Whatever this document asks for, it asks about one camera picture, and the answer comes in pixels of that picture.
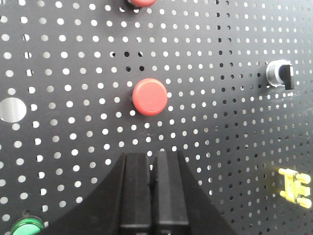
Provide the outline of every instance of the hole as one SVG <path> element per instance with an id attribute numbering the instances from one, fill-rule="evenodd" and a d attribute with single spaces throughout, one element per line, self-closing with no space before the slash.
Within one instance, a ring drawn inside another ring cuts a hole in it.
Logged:
<path id="1" fill-rule="evenodd" d="M 7 70 L 7 71 L 5 72 L 5 75 L 6 75 L 7 77 L 13 77 L 14 73 L 13 73 L 12 70 Z"/>
<path id="2" fill-rule="evenodd" d="M 27 41 L 29 41 L 30 38 L 29 38 L 29 35 L 28 35 L 28 34 L 23 34 L 23 35 L 22 35 L 22 39 L 23 39 L 23 41 L 26 41 L 26 42 L 27 42 Z"/>
<path id="3" fill-rule="evenodd" d="M 66 205 L 67 205 L 66 201 L 61 201 L 59 203 L 59 207 L 61 207 L 61 208 L 65 207 Z"/>
<path id="4" fill-rule="evenodd" d="M 4 222 L 6 222 L 6 221 L 9 221 L 10 220 L 10 215 L 9 214 L 5 214 L 4 216 L 2 216 L 2 220 L 4 221 Z"/>
<path id="5" fill-rule="evenodd" d="M 8 18 L 6 16 L 0 16 L 0 23 L 7 23 Z"/>
<path id="6" fill-rule="evenodd" d="M 15 93 L 16 93 L 16 90 L 14 88 L 9 88 L 8 89 L 8 94 L 9 95 L 15 95 Z"/>
<path id="7" fill-rule="evenodd" d="M 34 75 L 34 71 L 28 69 L 28 70 L 26 70 L 26 75 L 27 75 L 28 77 L 31 77 L 32 75 Z"/>
<path id="8" fill-rule="evenodd" d="M 20 198 L 21 198 L 22 200 L 27 199 L 27 197 L 28 197 L 28 193 L 26 193 L 26 192 L 22 192 L 22 193 L 20 194 Z"/>
<path id="9" fill-rule="evenodd" d="M 111 159 L 106 159 L 105 160 L 105 165 L 110 165 L 111 164 Z"/>
<path id="10" fill-rule="evenodd" d="M 0 187 L 3 187 L 3 186 L 5 186 L 6 185 L 6 181 L 5 180 L 0 180 Z"/>
<path id="11" fill-rule="evenodd" d="M 39 7 L 43 7 L 43 6 L 45 6 L 45 2 L 43 0 L 38 0 L 37 5 Z"/>
<path id="12" fill-rule="evenodd" d="M 18 131 L 19 129 L 20 129 L 20 125 L 19 125 L 19 124 L 14 123 L 14 124 L 12 125 L 12 130 Z"/>
<path id="13" fill-rule="evenodd" d="M 11 59 L 12 58 L 12 54 L 10 52 L 5 52 L 3 54 L 3 57 L 7 60 Z"/>
<path id="14" fill-rule="evenodd" d="M 73 171 L 77 172 L 79 170 L 80 170 L 80 166 L 79 165 L 73 166 Z"/>
<path id="15" fill-rule="evenodd" d="M 27 17 L 25 17 L 25 16 L 22 16 L 21 17 L 21 23 L 23 24 L 26 24 L 28 22 L 28 18 Z"/>
<path id="16" fill-rule="evenodd" d="M 83 201 L 83 198 L 82 197 L 77 197 L 76 198 L 76 203 L 81 203 Z"/>
<path id="17" fill-rule="evenodd" d="M 26 210 L 22 212 L 22 216 L 28 216 L 30 215 L 30 211 Z"/>
<path id="18" fill-rule="evenodd" d="M 25 177 L 24 175 L 20 175 L 20 176 L 18 177 L 18 181 L 19 181 L 20 183 L 24 183 L 24 182 L 26 181 L 26 177 Z"/>
<path id="19" fill-rule="evenodd" d="M 27 113 L 26 105 L 18 98 L 6 98 L 0 102 L 0 118 L 6 122 L 18 122 Z"/>
<path id="20" fill-rule="evenodd" d="M 25 59 L 30 59 L 32 57 L 32 54 L 27 51 L 24 53 L 24 57 L 25 57 Z"/>
<path id="21" fill-rule="evenodd" d="M 8 198 L 7 197 L 0 198 L 0 204 L 6 204 L 7 202 L 8 202 Z"/>
<path id="22" fill-rule="evenodd" d="M 95 5 L 95 4 L 90 4 L 90 5 L 89 5 L 89 9 L 90 9 L 91 11 L 94 11 L 94 10 L 96 9 L 96 5 Z"/>
<path id="23" fill-rule="evenodd" d="M 47 212 L 48 211 L 48 206 L 47 205 L 43 205 L 42 206 L 42 211 L 43 212 Z"/>

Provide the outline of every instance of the yellow terminal block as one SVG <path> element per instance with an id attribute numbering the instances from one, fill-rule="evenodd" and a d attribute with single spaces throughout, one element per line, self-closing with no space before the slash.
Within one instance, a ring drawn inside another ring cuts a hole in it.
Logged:
<path id="1" fill-rule="evenodd" d="M 310 188 L 301 185 L 309 184 L 311 177 L 291 169 L 279 169 L 278 173 L 285 176 L 285 191 L 280 191 L 280 195 L 290 202 L 311 208 L 312 201 L 305 198 L 310 195 Z"/>

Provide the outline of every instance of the black plastic object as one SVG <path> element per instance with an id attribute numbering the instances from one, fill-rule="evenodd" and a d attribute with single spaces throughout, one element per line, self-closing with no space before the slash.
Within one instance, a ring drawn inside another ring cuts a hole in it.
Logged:
<path id="1" fill-rule="evenodd" d="M 279 77 L 281 77 L 281 79 L 284 81 L 286 90 L 294 89 L 294 82 L 291 76 L 291 69 L 292 69 L 291 65 L 282 65 L 279 68 Z"/>
<path id="2" fill-rule="evenodd" d="M 150 171 L 145 154 L 129 153 L 126 159 L 120 235 L 151 232 Z"/>
<path id="3" fill-rule="evenodd" d="M 119 157 L 105 180 L 84 200 L 41 235 L 118 235 L 125 156 Z"/>
<path id="4" fill-rule="evenodd" d="M 154 165 L 153 226 L 156 235 L 190 235 L 177 153 L 159 152 Z"/>
<path id="5" fill-rule="evenodd" d="M 183 193 L 192 235 L 235 235 L 193 177 L 182 152 L 178 153 Z"/>

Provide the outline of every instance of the green button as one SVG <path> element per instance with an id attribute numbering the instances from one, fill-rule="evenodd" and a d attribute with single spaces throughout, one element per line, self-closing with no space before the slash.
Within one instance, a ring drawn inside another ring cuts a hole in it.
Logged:
<path id="1" fill-rule="evenodd" d="M 44 224 L 39 219 L 26 218 L 13 225 L 12 235 L 34 235 L 44 228 Z"/>

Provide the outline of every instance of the large circular hole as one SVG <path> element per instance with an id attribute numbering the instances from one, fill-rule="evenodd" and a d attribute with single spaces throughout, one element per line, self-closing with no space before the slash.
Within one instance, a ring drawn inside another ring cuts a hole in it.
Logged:
<path id="1" fill-rule="evenodd" d="M 27 113 L 26 105 L 18 98 L 10 97 L 0 102 L 0 119 L 6 122 L 18 122 Z"/>

